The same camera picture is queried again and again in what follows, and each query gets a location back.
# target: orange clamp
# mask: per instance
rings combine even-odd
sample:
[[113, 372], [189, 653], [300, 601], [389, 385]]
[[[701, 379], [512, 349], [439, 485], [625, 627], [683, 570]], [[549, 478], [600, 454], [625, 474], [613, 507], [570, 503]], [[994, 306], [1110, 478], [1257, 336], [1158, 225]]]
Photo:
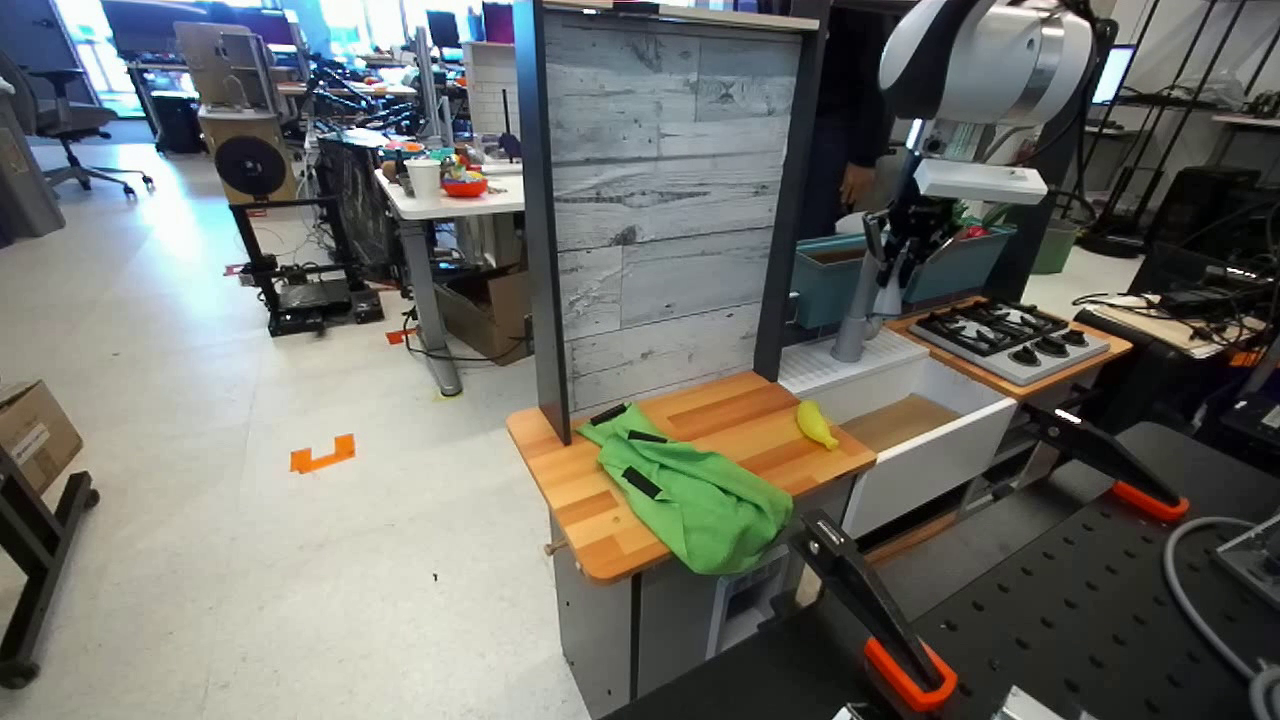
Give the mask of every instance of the orange clamp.
[[924, 653], [939, 676], [934, 688], [918, 688], [917, 676], [903, 672], [875, 636], [867, 636], [867, 646], [865, 646], [865, 665], [917, 715], [939, 711], [958, 688], [958, 672], [948, 660], [939, 660], [927, 646], [924, 646]]
[[1146, 497], [1145, 490], [1134, 490], [1134, 485], [1126, 485], [1126, 482], [1114, 482], [1114, 485], [1108, 490], [1108, 497], [1110, 497], [1114, 503], [1133, 507], [1134, 516], [1157, 522], [1157, 525], [1180, 525], [1180, 522], [1186, 522], [1186, 514], [1193, 514], [1193, 501], [1180, 497], [1176, 503], [1169, 503], [1169, 501]]
[[357, 437], [345, 434], [345, 437], [330, 442], [326, 457], [315, 457], [311, 447], [289, 454], [289, 468], [305, 478], [305, 474], [315, 474], [315, 468], [326, 468], [326, 466], [345, 466], [352, 457], [357, 457]]

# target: red object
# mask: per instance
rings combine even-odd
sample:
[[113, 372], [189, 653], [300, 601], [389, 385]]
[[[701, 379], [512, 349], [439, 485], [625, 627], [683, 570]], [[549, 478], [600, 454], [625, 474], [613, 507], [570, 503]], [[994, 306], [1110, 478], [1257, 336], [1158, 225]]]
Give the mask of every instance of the red object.
[[867, 636], [867, 646], [865, 646], [865, 665], [917, 715], [939, 711], [958, 688], [958, 672], [948, 660], [939, 660], [927, 646], [924, 646], [924, 653], [939, 676], [934, 688], [918, 688], [917, 676], [903, 672], [875, 636]]
[[1108, 497], [1110, 497], [1114, 503], [1133, 507], [1134, 516], [1157, 522], [1157, 525], [1180, 525], [1180, 522], [1186, 522], [1186, 514], [1193, 514], [1193, 501], [1180, 497], [1176, 503], [1164, 503], [1158, 497], [1146, 497], [1146, 491], [1140, 491], [1140, 490], [1126, 485], [1126, 482], [1114, 482], [1114, 485], [1108, 490]]
[[470, 181], [470, 185], [449, 181], [445, 185], [445, 195], [452, 195], [452, 199], [480, 199], [483, 192], [489, 192], [489, 181]]

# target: green cloth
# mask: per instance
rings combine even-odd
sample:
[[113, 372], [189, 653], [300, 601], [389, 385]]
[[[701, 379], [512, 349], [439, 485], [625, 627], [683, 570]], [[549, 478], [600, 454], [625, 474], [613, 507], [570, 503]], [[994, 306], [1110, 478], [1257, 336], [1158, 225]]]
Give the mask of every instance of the green cloth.
[[752, 573], [782, 538], [793, 497], [726, 457], [665, 442], [638, 410], [585, 424], [602, 478], [694, 577]]

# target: office chair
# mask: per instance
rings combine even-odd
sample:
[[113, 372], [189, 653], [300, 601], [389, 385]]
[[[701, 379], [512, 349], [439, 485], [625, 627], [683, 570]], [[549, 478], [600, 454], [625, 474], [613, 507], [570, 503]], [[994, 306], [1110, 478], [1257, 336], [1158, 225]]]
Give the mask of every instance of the office chair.
[[123, 195], [136, 195], [136, 188], [123, 181], [123, 174], [136, 174], [142, 181], [142, 188], [150, 188], [150, 175], [139, 174], [139, 168], [88, 168], [88, 166], [78, 166], [70, 143], [78, 143], [83, 138], [104, 138], [106, 142], [104, 128], [117, 120], [117, 112], [104, 109], [104, 105], [70, 99], [66, 87], [83, 72], [70, 72], [70, 67], [26, 72], [26, 67], [16, 67], [16, 65], [7, 65], [0, 56], [0, 77], [16, 87], [16, 118], [21, 118], [23, 133], [58, 142], [58, 147], [66, 156], [64, 168], [49, 168], [42, 174], [49, 188], [56, 188], [64, 181], [77, 181], [88, 192], [92, 181], [104, 181], [104, 185], [119, 185]]

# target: cardboard box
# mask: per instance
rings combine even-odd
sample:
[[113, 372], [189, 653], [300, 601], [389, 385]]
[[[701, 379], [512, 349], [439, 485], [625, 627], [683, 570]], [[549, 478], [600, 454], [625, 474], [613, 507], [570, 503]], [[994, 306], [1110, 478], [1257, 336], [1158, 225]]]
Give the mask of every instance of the cardboard box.
[[437, 300], [445, 328], [480, 356], [494, 363], [526, 356], [526, 274], [437, 285]]
[[0, 457], [12, 459], [33, 491], [42, 491], [83, 447], [77, 424], [49, 385], [23, 385], [0, 399]]

